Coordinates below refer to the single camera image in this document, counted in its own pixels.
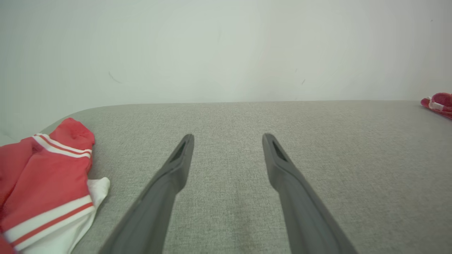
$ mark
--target white fabric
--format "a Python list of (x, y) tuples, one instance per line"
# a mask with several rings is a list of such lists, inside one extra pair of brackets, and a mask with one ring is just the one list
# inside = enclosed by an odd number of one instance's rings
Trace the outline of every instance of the white fabric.
[(110, 180), (106, 177), (99, 180), (88, 180), (88, 189), (93, 200), (94, 210), (62, 228), (43, 237), (21, 252), (24, 254), (60, 254), (70, 253), (80, 239), (93, 224), (97, 208), (108, 194)]
[[(91, 196), (90, 195), (86, 195), (83, 198), (79, 198), (76, 200), (73, 200), (69, 203), (66, 203), (62, 206), (59, 206), (57, 208), (54, 208), (50, 211), (47, 211), (45, 213), (42, 213), (38, 216), (35, 216), (27, 221), (24, 221), (22, 223), (20, 223), (19, 225), (13, 227), (12, 229), (5, 231), (3, 233), (5, 239), (7, 239), (10, 243), (16, 241), (17, 239), (19, 239), (20, 237), (22, 237), (23, 235), (41, 227), (42, 225), (49, 223), (53, 220), (55, 220), (56, 218), (65, 215), (71, 211), (73, 211), (74, 209), (77, 209), (85, 204), (91, 203)], [(89, 212), (92, 212), (94, 209), (86, 209)]]

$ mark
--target red and white shirt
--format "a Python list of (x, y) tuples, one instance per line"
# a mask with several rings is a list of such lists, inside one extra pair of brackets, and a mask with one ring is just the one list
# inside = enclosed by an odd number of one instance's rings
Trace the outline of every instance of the red and white shirt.
[[(93, 144), (94, 134), (68, 118), (50, 135), (39, 133), (0, 147), (0, 253), (36, 253), (40, 242), (72, 251), (109, 188), (107, 178), (88, 187)], [(83, 227), (83, 234), (74, 226)], [(59, 232), (63, 227), (76, 235)], [(59, 236), (74, 239), (61, 245)]]

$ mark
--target gray table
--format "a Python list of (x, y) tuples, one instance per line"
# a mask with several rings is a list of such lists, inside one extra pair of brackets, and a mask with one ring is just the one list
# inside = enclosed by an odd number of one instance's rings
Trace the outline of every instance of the gray table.
[(290, 252), (265, 169), (265, 132), (358, 252), (452, 253), (452, 121), (419, 102), (139, 104), (69, 117), (96, 137), (89, 177), (112, 183), (74, 253), (100, 249), (186, 133), (195, 150), (164, 251)]

